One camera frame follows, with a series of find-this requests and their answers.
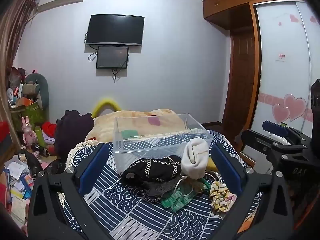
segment pile of papers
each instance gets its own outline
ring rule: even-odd
[[[17,155],[4,164],[0,179],[0,202],[20,227],[27,219],[26,210],[33,184],[27,164],[20,161]]]

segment curtain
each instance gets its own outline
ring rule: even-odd
[[[20,142],[13,127],[6,95],[6,80],[10,74],[20,39],[28,19],[35,12],[36,0],[14,0],[0,21],[0,121],[7,121],[17,149]]]

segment black monitor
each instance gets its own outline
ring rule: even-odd
[[[96,68],[127,68],[128,56],[126,46],[99,46]]]
[[[142,45],[144,17],[116,14],[91,15],[87,45]]]

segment wave pattern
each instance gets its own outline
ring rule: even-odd
[[[247,164],[239,157],[228,140],[215,131],[209,130],[213,135],[210,145],[221,143],[230,156],[236,158],[244,167]],[[147,142],[134,142],[127,147],[146,149],[154,146],[169,146],[181,144],[194,137],[200,137],[200,133],[178,134]],[[86,147],[76,154],[73,165],[76,167],[82,159],[89,156],[95,147]],[[110,231],[110,234],[118,239],[127,240],[205,240],[220,226],[225,214],[213,212],[211,201],[205,194],[197,195],[184,209],[172,214],[164,210],[160,203],[149,203],[142,198],[142,191],[134,186],[123,185],[120,176],[116,172],[112,150],[109,151],[109,160],[98,177],[91,193],[84,196],[89,207],[93,210],[100,223]],[[248,212],[251,214],[259,205],[262,194],[258,193]],[[70,226],[81,232],[81,228],[74,218],[72,211],[65,201],[64,212]]]

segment clear acrylic box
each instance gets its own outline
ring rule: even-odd
[[[113,157],[122,174],[135,161],[161,159],[169,155],[182,158],[183,150],[193,138],[200,137],[210,146],[211,135],[190,114],[116,117]]]

